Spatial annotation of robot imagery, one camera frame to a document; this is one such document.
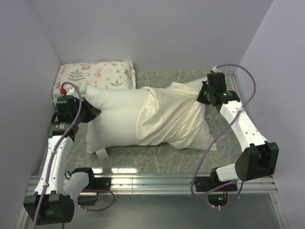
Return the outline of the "white pillow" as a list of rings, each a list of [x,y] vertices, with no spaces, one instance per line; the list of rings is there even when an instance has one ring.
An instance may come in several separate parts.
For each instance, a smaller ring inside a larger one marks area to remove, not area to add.
[[[137,145],[136,124],[148,95],[141,89],[87,87],[85,99],[101,113],[88,123],[86,152],[103,160],[109,156],[109,147]]]

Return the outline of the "cream pillowcase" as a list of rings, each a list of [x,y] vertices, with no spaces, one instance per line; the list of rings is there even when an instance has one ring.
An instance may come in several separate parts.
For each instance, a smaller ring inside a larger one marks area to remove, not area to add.
[[[176,149],[206,150],[213,137],[204,118],[205,105],[197,101],[202,82],[141,88],[148,95],[137,120],[137,145],[168,143]]]

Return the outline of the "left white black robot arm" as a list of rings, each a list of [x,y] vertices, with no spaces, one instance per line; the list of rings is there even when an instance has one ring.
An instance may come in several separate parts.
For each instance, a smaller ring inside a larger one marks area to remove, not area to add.
[[[56,108],[48,127],[48,152],[41,178],[34,193],[23,202],[34,226],[71,222],[79,194],[96,186],[91,168],[74,170],[68,182],[64,172],[79,124],[92,121],[101,111],[85,98],[72,95],[59,97]]]

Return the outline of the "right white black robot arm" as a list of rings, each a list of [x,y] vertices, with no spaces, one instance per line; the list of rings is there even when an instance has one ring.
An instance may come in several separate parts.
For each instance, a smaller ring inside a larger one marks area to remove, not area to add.
[[[210,185],[214,190],[222,190],[227,181],[248,181],[272,176],[278,158],[279,147],[270,143],[250,120],[235,91],[228,91],[225,75],[211,72],[202,82],[197,100],[216,107],[228,122],[241,146],[242,154],[233,164],[213,170]]]

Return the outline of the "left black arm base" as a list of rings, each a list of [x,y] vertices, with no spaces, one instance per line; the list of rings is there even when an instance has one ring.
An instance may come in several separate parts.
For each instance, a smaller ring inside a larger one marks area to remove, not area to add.
[[[110,191],[112,179],[110,177],[96,177],[94,184],[85,188],[77,198],[79,206],[94,206],[98,203],[99,196],[102,194],[110,195],[112,200],[115,195]]]

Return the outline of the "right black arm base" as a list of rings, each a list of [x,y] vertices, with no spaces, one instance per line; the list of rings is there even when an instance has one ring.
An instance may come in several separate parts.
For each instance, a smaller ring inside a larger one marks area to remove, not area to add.
[[[195,176],[190,182],[191,194],[195,197],[207,197],[212,208],[223,209],[237,200],[241,189],[237,181],[219,181],[218,178]]]

